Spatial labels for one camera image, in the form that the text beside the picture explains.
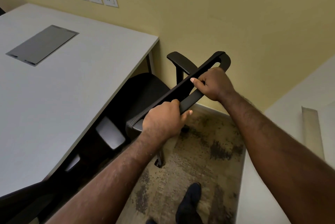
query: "white desk surface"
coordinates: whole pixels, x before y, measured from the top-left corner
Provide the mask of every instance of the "white desk surface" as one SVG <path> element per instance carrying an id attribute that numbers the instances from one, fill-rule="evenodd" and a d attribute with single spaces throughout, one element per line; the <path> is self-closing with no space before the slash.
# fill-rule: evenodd
<path id="1" fill-rule="evenodd" d="M 5 53 L 50 25 L 79 32 L 36 67 Z M 0 17 L 0 197 L 42 181 L 158 37 L 26 4 Z"/>

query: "hand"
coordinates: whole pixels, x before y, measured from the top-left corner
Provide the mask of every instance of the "hand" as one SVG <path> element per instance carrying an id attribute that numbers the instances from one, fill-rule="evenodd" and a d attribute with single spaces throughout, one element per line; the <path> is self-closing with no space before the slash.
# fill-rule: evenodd
<path id="1" fill-rule="evenodd" d="M 178 135 L 185 125 L 186 119 L 192 114 L 188 110 L 182 115 L 179 112 L 179 101 L 174 99 L 171 102 L 151 109 L 143 121 L 142 133 L 147 133 L 151 138 L 158 139 L 164 143 L 169 138 Z"/>
<path id="2" fill-rule="evenodd" d="M 223 69 L 219 67 L 209 69 L 198 79 L 191 78 L 191 82 L 199 91 L 213 101 L 222 102 L 227 94 L 235 92 L 232 82 Z"/>

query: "white desk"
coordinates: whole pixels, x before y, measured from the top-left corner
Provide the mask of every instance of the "white desk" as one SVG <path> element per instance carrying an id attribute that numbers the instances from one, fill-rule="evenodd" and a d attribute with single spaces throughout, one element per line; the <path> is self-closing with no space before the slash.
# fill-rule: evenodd
<path id="1" fill-rule="evenodd" d="M 52 24 L 79 35 L 36 67 L 5 54 Z M 56 170 L 157 41 L 32 4 L 1 16 L 0 197 Z"/>

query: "dark blue shoe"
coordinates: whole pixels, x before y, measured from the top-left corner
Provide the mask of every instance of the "dark blue shoe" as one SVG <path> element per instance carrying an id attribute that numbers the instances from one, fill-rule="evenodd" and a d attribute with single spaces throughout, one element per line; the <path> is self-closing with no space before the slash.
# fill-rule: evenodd
<path id="1" fill-rule="evenodd" d="M 157 224 L 153 219 L 148 219 L 145 224 Z"/>
<path id="2" fill-rule="evenodd" d="M 179 223 L 181 218 L 188 216 L 195 217 L 201 221 L 199 214 L 197 213 L 197 206 L 201 198 L 201 184 L 195 182 L 187 189 L 185 196 L 178 206 L 176 213 L 176 222 Z"/>

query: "patterned carpet floor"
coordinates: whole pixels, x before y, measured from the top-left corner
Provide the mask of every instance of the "patterned carpet floor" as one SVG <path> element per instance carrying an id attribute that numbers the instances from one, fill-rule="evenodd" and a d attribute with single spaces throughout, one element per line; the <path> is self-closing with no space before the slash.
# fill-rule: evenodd
<path id="1" fill-rule="evenodd" d="M 198 213 L 206 224 L 234 223 L 245 147 L 232 120 L 199 106 L 187 122 L 188 133 L 163 147 L 165 166 L 149 163 L 133 189 L 117 224 L 140 224 L 152 217 L 175 223 L 175 213 L 188 186 L 202 185 Z"/>

